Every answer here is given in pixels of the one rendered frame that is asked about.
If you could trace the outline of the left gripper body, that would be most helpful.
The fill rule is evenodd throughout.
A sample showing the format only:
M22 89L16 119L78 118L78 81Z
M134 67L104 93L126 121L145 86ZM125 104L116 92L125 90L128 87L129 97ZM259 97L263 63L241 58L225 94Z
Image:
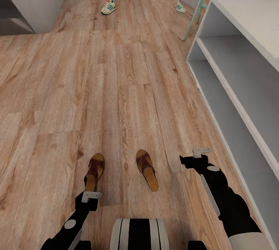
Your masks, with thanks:
M75 203L75 209L82 209L86 213L86 217L89 214L90 211L96 211L97 206L98 206L98 199L97 198L90 198L90 200L87 203L83 203L82 197L77 197L76 198L76 203Z

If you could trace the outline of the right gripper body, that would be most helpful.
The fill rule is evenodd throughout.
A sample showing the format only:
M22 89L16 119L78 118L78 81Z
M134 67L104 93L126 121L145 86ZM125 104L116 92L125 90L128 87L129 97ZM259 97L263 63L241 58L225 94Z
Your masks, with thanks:
M208 163L208 156L201 155L201 158L194 158L193 156L184 157L184 163L185 163L185 167L187 169L194 168L197 171L196 167L197 167L198 163L200 163L200 162L207 162ZM211 164L211 163L208 163L208 164Z

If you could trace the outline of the gym shoe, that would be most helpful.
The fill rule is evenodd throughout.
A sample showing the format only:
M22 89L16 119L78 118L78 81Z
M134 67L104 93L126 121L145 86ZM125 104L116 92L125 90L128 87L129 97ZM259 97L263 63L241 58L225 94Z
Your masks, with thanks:
M115 0L107 0L105 6L101 10L101 13L108 15L108 14L112 13L113 11L115 11L116 9L117 8L116 8Z

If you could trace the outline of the sandal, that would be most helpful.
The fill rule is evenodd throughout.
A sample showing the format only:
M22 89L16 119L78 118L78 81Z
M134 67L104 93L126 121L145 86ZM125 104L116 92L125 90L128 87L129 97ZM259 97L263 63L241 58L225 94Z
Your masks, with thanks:
M88 173L84 177L85 190L97 191L97 183L105 169L105 159L100 153L93 155L89 162Z
M144 149L139 150L136 155L136 163L151 190L154 192L158 191L159 184L156 179L155 170L152 166L152 161L148 152L146 152Z

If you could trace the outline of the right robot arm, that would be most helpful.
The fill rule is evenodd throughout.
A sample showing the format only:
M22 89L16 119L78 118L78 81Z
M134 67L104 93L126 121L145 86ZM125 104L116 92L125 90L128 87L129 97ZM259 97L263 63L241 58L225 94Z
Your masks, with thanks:
M250 217L244 199L228 187L227 178L221 169L208 163L208 156L202 155L211 151L211 147L193 148L193 156L179 157L187 169L194 168L200 174L212 206L223 222L232 249L273 250L260 227Z

